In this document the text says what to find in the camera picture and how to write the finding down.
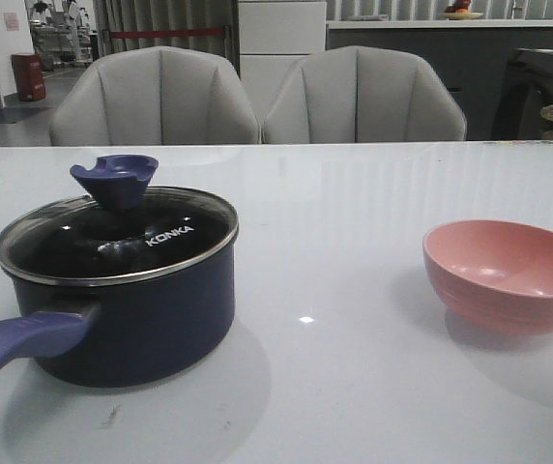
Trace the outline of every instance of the table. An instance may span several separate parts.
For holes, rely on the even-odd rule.
[[[0,148],[0,230],[81,194],[111,153],[237,208],[237,315],[193,368],[131,389],[0,371],[0,464],[553,462],[553,334],[449,313],[422,235],[459,218],[553,229],[553,143]],[[0,270],[0,319],[16,315]]]

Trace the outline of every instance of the white cabinet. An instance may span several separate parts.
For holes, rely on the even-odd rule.
[[[240,75],[260,123],[289,66],[326,46],[326,2],[238,3]]]

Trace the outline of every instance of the saucepan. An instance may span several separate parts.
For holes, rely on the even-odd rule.
[[[0,233],[21,317],[0,321],[0,368],[34,357],[54,377],[128,387],[198,362],[234,317],[236,210],[210,192],[148,187],[158,162],[100,157],[71,174],[91,195]]]

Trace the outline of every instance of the logo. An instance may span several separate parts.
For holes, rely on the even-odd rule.
[[[150,240],[146,240],[145,243],[148,247],[153,247],[154,245],[161,244],[162,242],[166,242],[169,239],[173,239],[174,237],[178,237],[182,234],[187,234],[190,231],[193,231],[192,227],[189,227],[185,225],[184,227],[178,227],[177,229],[171,229],[166,232],[163,232],[162,234],[158,234],[154,237],[152,237]]]

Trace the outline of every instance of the blue handle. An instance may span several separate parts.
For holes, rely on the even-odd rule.
[[[78,164],[71,175],[106,210],[125,211],[141,203],[159,162],[143,155],[98,157],[96,166]]]
[[[39,311],[0,321],[0,369],[15,358],[61,355],[83,339],[91,319],[89,311]]]

